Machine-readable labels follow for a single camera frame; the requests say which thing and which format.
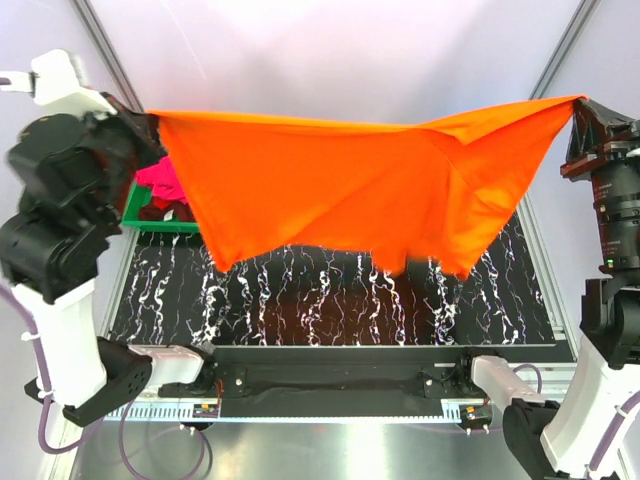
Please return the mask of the orange t shirt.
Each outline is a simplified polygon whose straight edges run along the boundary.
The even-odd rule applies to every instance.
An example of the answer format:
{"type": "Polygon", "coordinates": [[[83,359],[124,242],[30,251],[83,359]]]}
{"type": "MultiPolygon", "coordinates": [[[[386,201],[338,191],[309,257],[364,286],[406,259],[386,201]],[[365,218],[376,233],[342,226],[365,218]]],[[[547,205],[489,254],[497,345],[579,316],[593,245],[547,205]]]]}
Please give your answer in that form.
{"type": "Polygon", "coordinates": [[[509,222],[572,96],[415,125],[161,111],[160,138],[218,269],[283,245],[433,259],[465,278],[509,222]]]}

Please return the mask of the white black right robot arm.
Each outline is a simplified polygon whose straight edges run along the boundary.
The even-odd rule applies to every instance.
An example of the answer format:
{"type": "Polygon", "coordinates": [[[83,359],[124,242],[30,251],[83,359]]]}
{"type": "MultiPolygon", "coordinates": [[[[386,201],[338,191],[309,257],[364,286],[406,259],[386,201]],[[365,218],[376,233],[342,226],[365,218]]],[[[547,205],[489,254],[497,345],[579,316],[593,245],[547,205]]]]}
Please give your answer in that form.
{"type": "Polygon", "coordinates": [[[503,414],[505,442],[532,479],[613,479],[617,450],[639,412],[639,122],[593,101],[573,103],[561,175],[587,180],[603,264],[581,298],[582,338],[563,402],[530,388],[508,362],[468,357],[454,371],[466,396],[483,391],[503,414]]]}

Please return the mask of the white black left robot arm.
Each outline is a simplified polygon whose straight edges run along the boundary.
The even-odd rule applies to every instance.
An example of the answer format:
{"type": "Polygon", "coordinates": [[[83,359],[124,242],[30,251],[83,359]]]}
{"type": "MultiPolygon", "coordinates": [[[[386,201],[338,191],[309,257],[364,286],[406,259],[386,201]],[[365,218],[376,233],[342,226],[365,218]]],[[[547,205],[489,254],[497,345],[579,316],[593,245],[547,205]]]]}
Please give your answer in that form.
{"type": "Polygon", "coordinates": [[[1,269],[36,350],[25,392],[80,427],[149,389],[202,397],[216,382],[211,355],[198,348],[129,346],[95,332],[99,257],[121,231],[136,171],[164,155],[155,115],[112,96],[105,104],[64,108],[22,130],[7,160],[24,191],[1,228],[1,269]]]}

